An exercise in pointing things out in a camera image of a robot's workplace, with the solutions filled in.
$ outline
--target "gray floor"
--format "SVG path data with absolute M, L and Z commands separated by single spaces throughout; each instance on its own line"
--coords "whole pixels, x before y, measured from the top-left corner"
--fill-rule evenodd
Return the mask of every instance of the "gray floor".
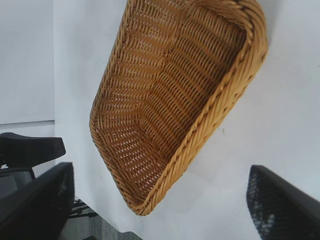
M 82 211 L 82 214 L 88 213 L 94 211 L 90 208 Z M 68 219 L 58 240 L 84 240 L 90 236 L 97 240 L 142 240 L 133 232 L 118 232 L 99 215 Z

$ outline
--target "basket rim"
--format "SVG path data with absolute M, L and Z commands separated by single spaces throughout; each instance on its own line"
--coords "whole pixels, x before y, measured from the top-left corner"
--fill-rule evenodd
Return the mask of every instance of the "basket rim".
M 112 69 L 115 67 L 115 59 L 119 55 L 120 49 L 122 49 L 124 42 L 123 39 L 126 36 L 125 26 L 127 26 L 128 20 L 135 10 L 135 4 L 137 1 L 138 0 L 127 0 L 109 61 L 105 68 L 102 81 L 99 85 L 90 112 L 90 133 L 100 154 L 103 146 L 98 144 L 97 140 L 100 137 L 94 127 L 95 123 L 97 122 L 96 109 L 98 107 L 98 103 L 100 102 L 100 93 L 102 89 L 105 88 L 107 82 L 106 80 L 110 77 L 110 72 L 112 72 Z M 245 42 L 242 49 L 237 54 L 230 70 L 224 75 L 214 93 L 209 97 L 207 103 L 185 135 L 180 146 L 176 149 L 170 161 L 167 163 L 165 169 L 161 173 L 161 176 L 157 179 L 154 187 L 149 191 L 144 202 L 141 204 L 133 204 L 126 199 L 126 196 L 130 195 L 130 192 L 126 192 L 121 188 L 122 177 L 117 176 L 119 179 L 116 179 L 113 170 L 110 169 L 104 158 L 102 158 L 108 170 L 111 172 L 112 178 L 115 181 L 123 199 L 127 203 L 128 207 L 131 208 L 137 215 L 145 216 L 149 214 L 165 197 L 167 191 L 187 170 L 189 164 L 197 155 L 201 147 L 211 136 L 214 130 L 220 125 L 227 113 L 236 104 L 237 100 L 242 96 L 248 84 L 254 78 L 256 72 L 259 70 L 261 64 L 266 58 L 268 51 L 267 24 L 264 12 L 259 3 L 256 0 L 215 1 L 219 1 L 220 4 L 225 8 L 232 9 L 235 16 L 242 20 L 243 27 L 246 31 Z M 212 0 L 203 0 L 202 2 L 210 4 Z M 224 97 L 224 102 L 222 102 L 221 95 L 223 95 L 226 91 L 228 92 L 226 95 L 233 94 L 234 97 Z M 217 109 L 213 110 L 213 106 L 217 108 L 220 107 L 220 111 L 222 112 L 220 117 L 215 116 L 214 113 L 217 112 Z

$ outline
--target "wicker basket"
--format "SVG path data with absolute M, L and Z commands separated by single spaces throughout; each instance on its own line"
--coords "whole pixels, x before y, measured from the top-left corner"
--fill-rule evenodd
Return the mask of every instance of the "wicker basket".
M 244 93 L 266 36 L 255 0 L 128 0 L 90 131 L 137 215 L 164 198 Z

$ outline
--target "woven rattan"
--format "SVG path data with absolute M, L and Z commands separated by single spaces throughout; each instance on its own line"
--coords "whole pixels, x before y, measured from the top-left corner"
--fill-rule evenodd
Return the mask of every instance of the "woven rattan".
M 244 93 L 266 36 L 254 0 L 128 0 L 90 131 L 137 215 L 164 198 Z

